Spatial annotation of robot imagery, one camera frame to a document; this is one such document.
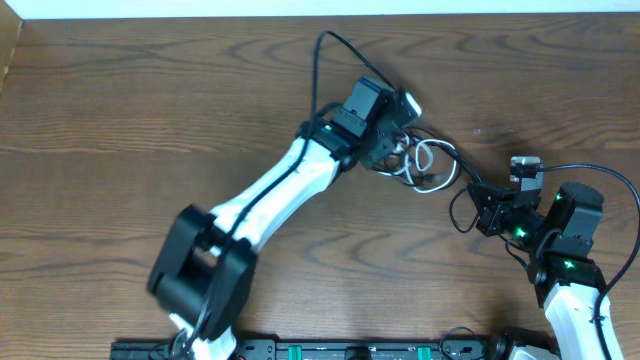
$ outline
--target black bracket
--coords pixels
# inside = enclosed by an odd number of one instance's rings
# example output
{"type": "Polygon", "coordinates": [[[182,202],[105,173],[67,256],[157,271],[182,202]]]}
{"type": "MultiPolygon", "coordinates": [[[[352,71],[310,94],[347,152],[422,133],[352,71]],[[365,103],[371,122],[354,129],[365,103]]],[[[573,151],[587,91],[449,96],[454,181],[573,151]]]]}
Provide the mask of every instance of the black bracket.
{"type": "Polygon", "coordinates": [[[251,243],[235,241],[213,224],[215,217],[193,205],[176,218],[149,276],[147,290],[160,306],[195,326],[206,296],[209,315],[200,337],[214,340],[229,328],[244,307],[258,255],[251,243]],[[222,249],[217,263],[212,246],[222,249]]]}
{"type": "Polygon", "coordinates": [[[511,210],[518,190],[471,183],[467,191],[480,214],[476,228],[486,237],[502,234],[502,219],[511,210]]]}
{"type": "Polygon", "coordinates": [[[530,259],[527,277],[534,286],[540,308],[544,307],[549,292],[556,284],[569,286],[575,283],[596,288],[600,292],[606,286],[602,271],[591,259],[553,252],[545,253],[542,261],[535,259],[532,254],[530,259]]]}
{"type": "Polygon", "coordinates": [[[487,360],[508,359],[509,355],[518,347],[533,346],[547,350],[550,354],[560,355],[558,344],[545,333],[513,326],[505,326],[502,332],[491,336],[489,341],[487,360]]]}

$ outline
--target robotic arm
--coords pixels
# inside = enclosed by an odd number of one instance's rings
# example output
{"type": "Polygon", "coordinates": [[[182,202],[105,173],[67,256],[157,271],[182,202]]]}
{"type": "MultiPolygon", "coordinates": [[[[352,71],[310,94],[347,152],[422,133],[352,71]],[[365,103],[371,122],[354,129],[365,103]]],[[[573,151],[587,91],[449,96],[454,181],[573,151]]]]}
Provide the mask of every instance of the robotic arm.
{"type": "Polygon", "coordinates": [[[599,316],[595,313],[596,300],[606,283],[600,268],[587,258],[602,218],[604,197],[586,185],[568,182],[560,187],[549,213],[543,216],[536,211],[543,169],[539,158],[514,157],[511,179],[520,184],[519,190],[469,184],[467,191],[479,213],[476,228],[487,237],[510,234],[513,240],[506,246],[515,243],[528,253],[527,276],[553,327],[563,359],[605,358],[596,321],[611,358],[622,359],[608,297],[600,305],[599,316]]]}
{"type": "MultiPolygon", "coordinates": [[[[325,34],[347,45],[383,78],[346,40],[326,32],[316,46],[314,91],[319,43],[325,34]]],[[[170,313],[183,335],[176,338],[179,346],[172,346],[171,360],[183,359],[186,354],[195,360],[227,360],[236,347],[231,325],[247,301],[258,254],[271,235],[298,207],[327,189],[342,173],[357,163],[375,169],[396,151],[398,135],[408,137],[404,129],[422,111],[410,94],[387,84],[363,76],[344,104],[329,104],[302,123],[285,156],[248,189],[209,212],[189,206],[178,215],[147,284],[147,290],[170,313]],[[333,119],[324,120],[331,110],[333,119]]],[[[473,174],[453,145],[430,140],[473,174]]],[[[600,269],[587,258],[602,217],[602,195],[582,184],[565,183],[551,210],[543,216],[537,207],[543,172],[548,170],[553,169],[544,168],[538,158],[513,158],[511,175],[520,185],[518,190],[483,183],[475,172],[475,182],[469,184],[467,192],[478,210],[476,228],[487,237],[511,234],[512,240],[503,238],[507,250],[513,243],[528,253],[529,264],[520,262],[535,288],[538,305],[553,327],[562,358],[608,360],[601,346],[606,343],[611,359],[622,359],[611,324],[609,299],[601,294],[606,294],[628,269],[639,245],[619,275],[606,285],[600,269]]],[[[410,177],[408,168],[403,172],[410,177]]],[[[623,181],[634,192],[640,211],[637,191],[628,180],[623,181]]],[[[557,359],[540,345],[542,342],[536,341],[536,346],[527,341],[531,338],[523,332],[515,336],[505,332],[493,342],[494,350],[487,352],[486,358],[557,359]]]]}
{"type": "Polygon", "coordinates": [[[186,331],[186,348],[196,360],[226,360],[235,349],[230,327],[271,235],[341,173],[358,162],[371,168],[391,154],[394,134],[422,112],[409,93],[369,76],[358,81],[344,105],[333,107],[333,121],[304,122],[280,162],[248,189],[209,213],[187,207],[169,231],[148,291],[186,331]],[[300,135],[310,126],[311,138],[300,135]]]}

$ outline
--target wooden table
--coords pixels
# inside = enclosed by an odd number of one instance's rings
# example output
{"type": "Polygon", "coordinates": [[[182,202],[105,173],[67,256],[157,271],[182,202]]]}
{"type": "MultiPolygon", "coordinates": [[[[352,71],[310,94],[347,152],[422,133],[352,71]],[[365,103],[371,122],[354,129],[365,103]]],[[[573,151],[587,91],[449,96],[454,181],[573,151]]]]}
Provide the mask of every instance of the wooden table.
{"type": "MultiPolygon", "coordinates": [[[[335,29],[428,109],[488,181],[509,157],[592,162],[640,185],[640,15],[29,21],[0,99],[0,358],[104,359],[116,338],[170,336],[145,282],[174,216],[269,169],[308,116],[316,35],[335,29]]],[[[335,41],[320,104],[365,71],[335,41]]],[[[604,174],[546,175],[605,198],[591,256],[610,279],[637,213],[604,174]]],[[[260,254],[238,328],[282,338],[429,338],[464,325],[550,330],[503,243],[457,233],[454,188],[418,195],[358,167],[260,254]]],[[[456,216],[468,223],[468,199],[456,216]]],[[[640,356],[640,271],[613,290],[640,356]]]]}

